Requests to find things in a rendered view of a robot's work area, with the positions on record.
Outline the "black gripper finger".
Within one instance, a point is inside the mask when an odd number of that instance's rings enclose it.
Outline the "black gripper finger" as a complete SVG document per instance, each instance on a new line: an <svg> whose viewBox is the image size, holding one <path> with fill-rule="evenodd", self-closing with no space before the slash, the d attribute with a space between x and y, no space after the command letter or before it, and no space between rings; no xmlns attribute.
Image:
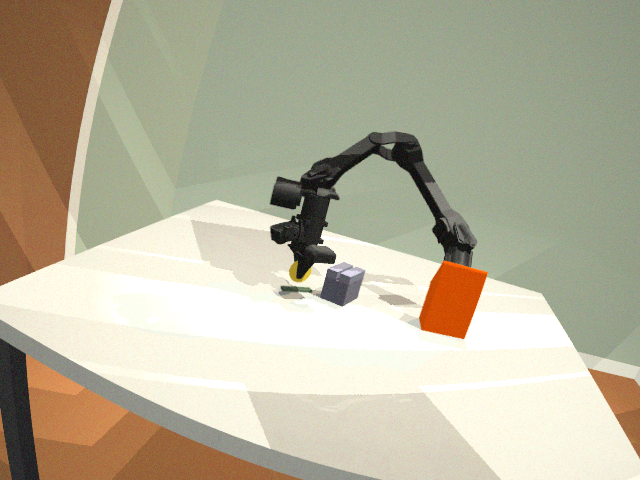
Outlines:
<svg viewBox="0 0 640 480"><path fill-rule="evenodd" d="M287 244L288 247L291 249L291 251L293 252L294 255L294 262L298 261L298 256L295 253L295 251L302 251L303 248L294 248L291 244Z"/></svg>
<svg viewBox="0 0 640 480"><path fill-rule="evenodd" d="M310 262L305 258L305 255L302 251L295 251L298 256L298 265L297 265L297 273L296 278L301 279L306 272L312 267L314 263Z"/></svg>

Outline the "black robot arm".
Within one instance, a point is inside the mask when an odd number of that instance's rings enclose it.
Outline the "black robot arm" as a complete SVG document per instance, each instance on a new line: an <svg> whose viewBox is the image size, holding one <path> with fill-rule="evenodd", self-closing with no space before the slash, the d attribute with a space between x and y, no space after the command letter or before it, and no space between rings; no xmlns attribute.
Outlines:
<svg viewBox="0 0 640 480"><path fill-rule="evenodd" d="M395 143L393 149L382 145ZM438 244L445 252L444 261L471 268L473 248L477 244L465 219L453 211L424 162L422 149L417 138L408 133L369 133L362 141L344 150L336 157L315 162L311 169L301 176L300 182L277 177L270 204L296 209L304 196L302 212L325 218L330 199L340 197L333 187L341 176L361 161L376 154L409 172L418 190L427 202L435 218L432 228ZM304 242L304 223L291 221L269 226L271 240L276 244L296 240Z"/></svg>

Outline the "gold coin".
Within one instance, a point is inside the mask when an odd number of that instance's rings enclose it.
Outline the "gold coin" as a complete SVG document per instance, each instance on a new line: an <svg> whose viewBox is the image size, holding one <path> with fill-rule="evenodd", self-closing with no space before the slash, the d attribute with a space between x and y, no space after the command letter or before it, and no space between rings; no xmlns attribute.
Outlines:
<svg viewBox="0 0 640 480"><path fill-rule="evenodd" d="M308 279L308 277L311 274L311 268L306 272L306 274L301 278L301 279L297 279L296 278L296 273L297 273L297 265L298 265L298 261L294 262L290 269L289 269L289 277L293 282L296 283L301 283L303 281L305 281L306 279Z"/></svg>

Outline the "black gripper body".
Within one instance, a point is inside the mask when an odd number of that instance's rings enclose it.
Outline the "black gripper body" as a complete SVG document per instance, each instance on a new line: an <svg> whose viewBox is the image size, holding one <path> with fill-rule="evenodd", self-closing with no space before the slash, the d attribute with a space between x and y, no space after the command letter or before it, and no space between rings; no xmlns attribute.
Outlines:
<svg viewBox="0 0 640 480"><path fill-rule="evenodd" d="M297 214L296 219L301 219L304 223L304 242L298 242L297 239L291 241L294 248L303 248L302 253L305 258L312 263L335 264L337 255L327 246L319 246L324 240L321 238L323 227L328 226L325 218L307 215L301 211Z"/></svg>

